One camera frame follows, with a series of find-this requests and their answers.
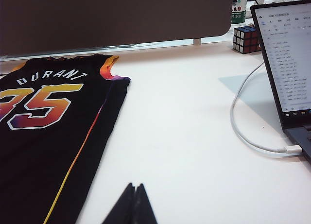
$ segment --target rubik's cube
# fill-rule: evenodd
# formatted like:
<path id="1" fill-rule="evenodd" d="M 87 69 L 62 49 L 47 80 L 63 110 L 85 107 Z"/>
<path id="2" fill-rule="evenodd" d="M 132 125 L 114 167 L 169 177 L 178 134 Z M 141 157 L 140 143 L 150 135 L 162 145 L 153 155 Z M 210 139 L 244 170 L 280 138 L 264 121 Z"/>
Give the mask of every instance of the rubik's cube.
<path id="1" fill-rule="evenodd" d="M 250 26 L 235 28 L 233 35 L 233 49 L 243 54 L 260 51 L 256 29 Z"/>

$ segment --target laptop hinge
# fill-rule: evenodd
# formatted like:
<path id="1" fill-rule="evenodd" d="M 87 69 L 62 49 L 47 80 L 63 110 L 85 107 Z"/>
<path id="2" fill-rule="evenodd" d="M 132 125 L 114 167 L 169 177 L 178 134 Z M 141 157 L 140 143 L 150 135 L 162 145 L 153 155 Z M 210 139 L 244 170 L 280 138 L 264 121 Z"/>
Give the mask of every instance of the laptop hinge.
<path id="1" fill-rule="evenodd" d="M 305 129 L 307 129 L 308 131 L 311 131 L 311 124 L 306 124 L 304 125 Z"/>

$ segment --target black object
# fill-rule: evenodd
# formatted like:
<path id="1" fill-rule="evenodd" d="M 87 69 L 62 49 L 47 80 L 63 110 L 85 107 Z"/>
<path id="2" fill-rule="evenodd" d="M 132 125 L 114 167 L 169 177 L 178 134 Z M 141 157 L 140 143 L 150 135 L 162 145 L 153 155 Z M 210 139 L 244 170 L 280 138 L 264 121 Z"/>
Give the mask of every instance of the black object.
<path id="1" fill-rule="evenodd" d="M 128 184 L 102 224 L 157 224 L 144 185 Z"/>

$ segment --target laptop screen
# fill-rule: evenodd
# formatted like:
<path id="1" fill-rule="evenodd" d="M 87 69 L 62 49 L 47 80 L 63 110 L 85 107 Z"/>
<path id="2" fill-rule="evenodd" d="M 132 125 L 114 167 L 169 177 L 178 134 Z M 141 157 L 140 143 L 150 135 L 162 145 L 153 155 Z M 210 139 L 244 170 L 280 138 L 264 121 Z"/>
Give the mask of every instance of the laptop screen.
<path id="1" fill-rule="evenodd" d="M 281 111 L 311 115 L 311 3 L 254 11 Z"/>

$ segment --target jersey side stripe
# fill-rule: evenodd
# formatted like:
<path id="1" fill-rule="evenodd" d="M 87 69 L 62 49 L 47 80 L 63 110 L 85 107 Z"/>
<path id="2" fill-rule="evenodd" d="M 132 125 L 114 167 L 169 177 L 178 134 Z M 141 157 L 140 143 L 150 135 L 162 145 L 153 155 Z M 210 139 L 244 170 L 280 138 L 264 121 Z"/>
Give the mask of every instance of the jersey side stripe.
<path id="1" fill-rule="evenodd" d="M 73 168 L 75 162 L 77 161 L 77 159 L 78 159 L 78 157 L 79 157 L 79 155 L 80 155 L 80 153 L 81 153 L 81 151 L 82 151 L 82 149 L 83 149 L 83 147 L 84 147 L 84 145 L 85 145 L 85 143 L 86 143 L 86 141 L 87 141 L 87 139 L 88 139 L 88 136 L 89 136 L 89 134 L 91 133 L 91 131 L 92 131 L 92 129 L 93 129 L 93 127 L 94 127 L 94 125 L 95 125 L 97 119 L 98 119 L 98 116 L 99 116 L 99 114 L 100 114 L 100 112 L 101 112 L 101 110 L 102 110 L 104 104 L 100 107 L 99 111 L 97 112 L 97 115 L 96 115 L 96 117 L 95 117 L 95 119 L 94 119 L 94 121 L 93 121 L 93 124 L 91 125 L 90 129 L 88 130 L 88 133 L 87 133 L 87 135 L 86 135 L 86 138 L 85 138 L 84 141 L 83 141 L 83 144 L 81 145 L 81 147 L 80 147 L 80 149 L 79 149 L 79 151 L 78 151 L 76 157 L 74 158 L 73 162 L 71 163 L 71 166 L 69 167 L 69 169 L 68 169 L 68 171 L 67 171 L 67 173 L 66 173 L 66 176 L 65 176 L 65 178 L 64 178 L 64 180 L 63 180 L 63 182 L 62 182 L 62 185 L 60 186 L 60 188 L 59 188 L 59 190 L 58 190 L 58 192 L 57 192 L 57 195 L 56 195 L 56 197 L 55 197 L 55 199 L 54 199 L 54 201 L 53 201 L 53 203 L 52 203 L 52 206 L 51 206 L 51 208 L 50 208 L 50 210 L 49 210 L 49 212 L 48 212 L 48 215 L 46 216 L 46 218 L 45 218 L 43 224 L 46 224 L 46 223 L 48 222 L 49 217 L 50 217 L 50 215 L 52 214 L 53 209 L 54 209 L 54 207 L 55 207 L 55 205 L 56 205 L 56 202 L 57 202 L 57 200 L 58 200 L 58 197 L 60 196 L 60 193 L 62 192 L 62 189 L 63 189 L 63 187 L 64 187 L 64 185 L 65 185 L 65 183 L 66 183 L 66 180 L 67 180 L 67 178 L 68 178 L 68 176 L 69 176 L 69 174 L 70 174 L 70 172 L 71 172 L 71 170 L 72 170 L 72 168 Z"/>

